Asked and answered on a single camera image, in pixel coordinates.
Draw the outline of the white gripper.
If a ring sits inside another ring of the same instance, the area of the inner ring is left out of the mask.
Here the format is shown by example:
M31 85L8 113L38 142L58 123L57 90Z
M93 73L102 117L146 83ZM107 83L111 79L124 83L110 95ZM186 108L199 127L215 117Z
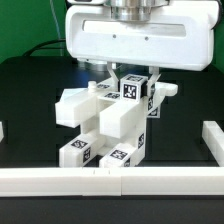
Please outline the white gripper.
M212 61L219 0L69 0L66 47L81 60L149 66L147 96L158 67L201 71Z

